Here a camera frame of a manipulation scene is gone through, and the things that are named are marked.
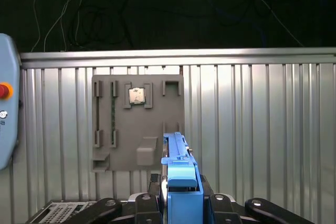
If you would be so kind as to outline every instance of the wall-mounted holder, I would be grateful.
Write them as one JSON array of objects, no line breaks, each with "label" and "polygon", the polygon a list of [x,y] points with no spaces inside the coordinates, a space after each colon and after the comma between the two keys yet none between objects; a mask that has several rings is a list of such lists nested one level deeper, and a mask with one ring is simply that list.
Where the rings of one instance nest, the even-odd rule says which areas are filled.
[{"label": "wall-mounted holder", "polygon": [[180,75],[93,76],[93,171],[160,169],[163,133],[184,132],[183,94]]}]

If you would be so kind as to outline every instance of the metal wall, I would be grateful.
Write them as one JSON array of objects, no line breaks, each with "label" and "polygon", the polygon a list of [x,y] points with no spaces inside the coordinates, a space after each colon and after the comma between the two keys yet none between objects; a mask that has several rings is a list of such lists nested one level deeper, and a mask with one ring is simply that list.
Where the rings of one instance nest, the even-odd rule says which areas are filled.
[{"label": "metal wall", "polygon": [[215,191],[335,223],[336,58],[331,50],[249,52],[22,55],[20,144],[0,172],[2,223],[25,222],[51,199],[146,191],[150,172],[91,172],[91,77],[182,71],[185,135]]}]

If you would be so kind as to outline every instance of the emergency stop button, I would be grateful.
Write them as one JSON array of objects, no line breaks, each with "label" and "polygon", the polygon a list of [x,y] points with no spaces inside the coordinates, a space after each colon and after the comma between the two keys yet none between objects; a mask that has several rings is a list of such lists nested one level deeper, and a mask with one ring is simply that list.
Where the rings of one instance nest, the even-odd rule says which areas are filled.
[{"label": "emergency stop button", "polygon": [[0,99],[6,99],[9,96],[9,88],[6,85],[0,84]]}]

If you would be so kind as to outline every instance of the blue cable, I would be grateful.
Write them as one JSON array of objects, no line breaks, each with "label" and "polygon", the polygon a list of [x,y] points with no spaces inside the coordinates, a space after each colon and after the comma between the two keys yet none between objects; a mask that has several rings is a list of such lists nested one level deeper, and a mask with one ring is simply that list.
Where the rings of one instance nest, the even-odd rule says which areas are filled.
[{"label": "blue cable", "polygon": [[[232,20],[235,20],[235,21],[238,21],[239,18],[237,16],[234,16],[234,15],[231,15],[229,13],[226,13],[225,11],[219,9],[218,7],[216,7],[212,0],[208,0],[209,4],[211,5],[211,7],[213,9],[215,9],[220,15],[223,15],[229,19],[232,19]],[[261,36],[261,41],[262,41],[262,44],[263,44],[263,47],[266,47],[266,36],[265,36],[265,33],[264,31],[256,24],[254,23],[252,20],[250,19],[243,19],[241,22],[245,22],[245,23],[251,23],[253,25],[254,28],[256,28],[259,32],[260,32],[260,36]]]}]

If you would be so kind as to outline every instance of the screw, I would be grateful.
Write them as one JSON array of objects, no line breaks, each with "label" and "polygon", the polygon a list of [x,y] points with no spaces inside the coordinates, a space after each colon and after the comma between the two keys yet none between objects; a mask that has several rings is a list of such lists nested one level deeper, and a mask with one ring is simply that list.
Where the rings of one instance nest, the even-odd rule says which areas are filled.
[{"label": "screw", "polygon": [[255,205],[256,207],[260,207],[261,206],[261,202],[259,200],[252,200],[252,204]]},{"label": "screw", "polygon": [[143,200],[149,200],[151,198],[151,196],[149,196],[148,194],[145,194],[142,196]]},{"label": "screw", "polygon": [[223,195],[216,195],[215,198],[217,200],[223,200],[224,199]]},{"label": "screw", "polygon": [[112,207],[112,206],[115,205],[115,203],[116,203],[116,202],[115,202],[114,200],[109,200],[109,201],[106,202],[105,206],[107,206],[107,207]]},{"label": "screw", "polygon": [[0,111],[0,118],[1,119],[5,119],[8,116],[8,112],[7,111]]}]

